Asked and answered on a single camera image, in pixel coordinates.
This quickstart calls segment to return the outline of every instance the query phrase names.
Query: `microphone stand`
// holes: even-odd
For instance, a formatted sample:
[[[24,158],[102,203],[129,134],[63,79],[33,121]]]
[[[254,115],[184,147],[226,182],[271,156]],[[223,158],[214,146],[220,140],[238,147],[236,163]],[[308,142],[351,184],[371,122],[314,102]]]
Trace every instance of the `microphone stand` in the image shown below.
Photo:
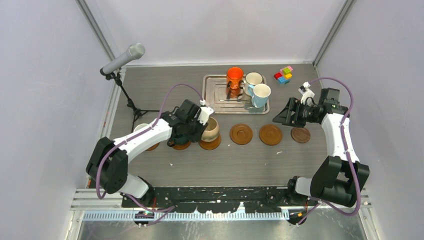
[[[105,77],[106,77],[106,80],[111,80],[111,79],[115,80],[116,85],[118,85],[120,89],[122,90],[123,94],[125,94],[126,101],[127,101],[126,106],[132,109],[132,114],[134,115],[134,117],[132,118],[132,126],[131,126],[131,133],[132,133],[134,131],[134,124],[138,119],[143,117],[148,112],[159,112],[159,110],[144,110],[144,109],[142,110],[136,107],[133,100],[128,95],[127,91],[125,91],[124,86],[122,86],[120,70],[121,69],[119,68],[116,74],[114,72],[105,74]]]

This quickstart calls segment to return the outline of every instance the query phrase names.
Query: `microphone head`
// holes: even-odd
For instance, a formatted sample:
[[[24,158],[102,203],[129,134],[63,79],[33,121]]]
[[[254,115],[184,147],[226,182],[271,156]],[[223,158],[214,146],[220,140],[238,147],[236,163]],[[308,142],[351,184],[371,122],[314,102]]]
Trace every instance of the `microphone head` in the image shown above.
[[[128,50],[133,59],[140,59],[146,52],[145,46],[139,42],[129,46]]]

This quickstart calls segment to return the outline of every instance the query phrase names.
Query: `wooden saucer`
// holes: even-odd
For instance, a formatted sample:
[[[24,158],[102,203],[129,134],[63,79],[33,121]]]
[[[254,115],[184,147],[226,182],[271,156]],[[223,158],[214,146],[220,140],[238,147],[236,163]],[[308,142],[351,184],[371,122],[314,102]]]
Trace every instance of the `wooden saucer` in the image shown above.
[[[236,124],[229,131],[229,137],[238,145],[248,144],[253,138],[252,129],[246,124]]]
[[[311,133],[307,128],[293,127],[291,137],[300,144],[307,143],[311,139]]]
[[[207,141],[199,141],[199,145],[202,149],[206,150],[214,150],[221,144],[221,135],[219,135],[215,140],[207,142]]]
[[[184,149],[188,148],[190,146],[190,144],[192,144],[192,142],[191,141],[188,141],[186,144],[175,145],[172,148],[175,149],[175,150],[184,150]]]
[[[277,145],[283,139],[283,133],[280,128],[274,124],[263,125],[259,130],[260,140],[270,146]]]
[[[155,149],[159,146],[159,143],[160,143],[160,142],[158,142],[158,143],[156,143],[155,145],[153,145],[153,146],[151,146],[151,147],[147,148],[147,150],[146,150],[146,151],[152,151],[152,150],[155,150]]]

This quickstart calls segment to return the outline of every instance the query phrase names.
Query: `microphone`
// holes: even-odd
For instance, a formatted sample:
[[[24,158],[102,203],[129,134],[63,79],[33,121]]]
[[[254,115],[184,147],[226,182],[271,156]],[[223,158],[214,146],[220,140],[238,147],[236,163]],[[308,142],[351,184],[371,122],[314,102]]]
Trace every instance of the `microphone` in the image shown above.
[[[113,59],[106,66],[100,69],[100,74],[106,76],[113,71],[119,69],[125,64],[131,62],[132,60],[140,59],[146,52],[145,46],[141,43],[136,43],[129,46],[128,50],[119,55],[117,58]]]

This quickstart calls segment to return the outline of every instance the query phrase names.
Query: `robotic arm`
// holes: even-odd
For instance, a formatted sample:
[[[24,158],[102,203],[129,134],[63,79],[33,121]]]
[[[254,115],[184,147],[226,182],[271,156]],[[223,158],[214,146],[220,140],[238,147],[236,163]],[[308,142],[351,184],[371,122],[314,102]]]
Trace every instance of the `robotic arm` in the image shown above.
[[[202,133],[208,126],[209,116],[214,110],[208,106],[199,107],[190,100],[185,100],[174,111],[163,112],[155,126],[153,122],[129,135],[110,140],[101,138],[91,155],[85,171],[96,179],[100,161],[105,154],[115,146],[115,143],[126,142],[128,138],[145,132],[141,137],[120,146],[103,165],[100,176],[100,186],[108,194],[121,192],[130,194],[136,198],[142,198],[151,187],[145,180],[128,173],[128,164],[139,154],[151,146],[168,140],[167,145],[183,145],[201,140]]]
[[[321,124],[327,144],[327,158],[312,178],[294,176],[289,180],[287,200],[298,204],[311,196],[352,207],[356,200],[355,185],[343,146],[340,125],[348,108],[340,106],[340,91],[333,88],[321,90],[318,104],[314,104],[314,93],[309,83],[300,86],[301,100],[291,97],[285,108],[272,120],[286,126],[303,128],[308,123]],[[370,174],[369,167],[361,164],[355,154],[349,133],[349,118],[344,121],[345,138],[356,171],[359,188],[362,190]],[[344,173],[347,180],[338,179]]]

